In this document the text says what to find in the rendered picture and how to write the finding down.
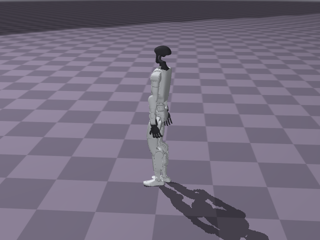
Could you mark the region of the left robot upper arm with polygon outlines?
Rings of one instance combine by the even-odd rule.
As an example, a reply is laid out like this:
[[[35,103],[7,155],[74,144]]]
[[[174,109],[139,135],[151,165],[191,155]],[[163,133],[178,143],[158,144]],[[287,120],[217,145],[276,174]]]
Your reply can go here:
[[[159,71],[152,73],[150,76],[152,95],[149,96],[149,98],[154,97],[156,102],[158,101],[159,85],[160,85],[161,79],[162,79],[162,76],[161,76],[161,72]]]

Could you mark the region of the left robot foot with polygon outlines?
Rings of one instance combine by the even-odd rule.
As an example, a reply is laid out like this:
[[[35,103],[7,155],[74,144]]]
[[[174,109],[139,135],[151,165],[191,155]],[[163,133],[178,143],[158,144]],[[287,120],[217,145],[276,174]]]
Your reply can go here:
[[[158,181],[158,180],[157,180]],[[144,185],[146,186],[161,186],[164,185],[165,182],[163,179],[160,180],[160,182],[157,182],[156,179],[152,179],[152,180],[146,180],[143,182]]]

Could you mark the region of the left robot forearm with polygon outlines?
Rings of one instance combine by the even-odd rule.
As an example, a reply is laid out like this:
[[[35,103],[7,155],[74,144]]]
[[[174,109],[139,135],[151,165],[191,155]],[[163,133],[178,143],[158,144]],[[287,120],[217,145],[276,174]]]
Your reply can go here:
[[[156,103],[156,99],[154,97],[150,97],[148,99],[148,103],[149,103],[149,118],[150,118],[150,124],[151,125],[156,125],[156,119],[157,119],[157,103]]]

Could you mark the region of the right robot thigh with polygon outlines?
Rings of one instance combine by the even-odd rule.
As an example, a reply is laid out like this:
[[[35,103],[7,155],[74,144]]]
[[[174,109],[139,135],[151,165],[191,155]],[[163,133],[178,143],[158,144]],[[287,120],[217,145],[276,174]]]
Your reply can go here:
[[[168,119],[168,112],[167,112],[167,119]],[[165,122],[167,121],[167,119],[165,120]],[[160,130],[160,134],[162,135],[162,137],[158,138],[157,148],[162,148],[164,153],[165,153],[165,152],[168,151],[169,147],[168,147],[167,143],[163,142],[164,131],[165,131],[165,125],[164,125],[164,122],[163,122],[161,130]]]

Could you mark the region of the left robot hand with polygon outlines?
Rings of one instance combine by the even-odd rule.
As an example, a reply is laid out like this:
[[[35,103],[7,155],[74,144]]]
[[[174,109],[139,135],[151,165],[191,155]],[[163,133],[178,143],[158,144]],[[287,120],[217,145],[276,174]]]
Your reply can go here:
[[[151,123],[151,122],[150,122]],[[157,125],[158,125],[158,122],[157,122],[157,119],[155,119],[155,125],[151,125],[150,124],[150,126],[151,126],[151,130],[150,130],[150,132],[149,132],[149,134],[151,135],[152,134],[152,136],[153,136],[153,138],[160,138],[160,137],[162,137],[162,135],[161,135],[161,133],[160,133],[160,130],[159,130],[159,128],[157,127]]]

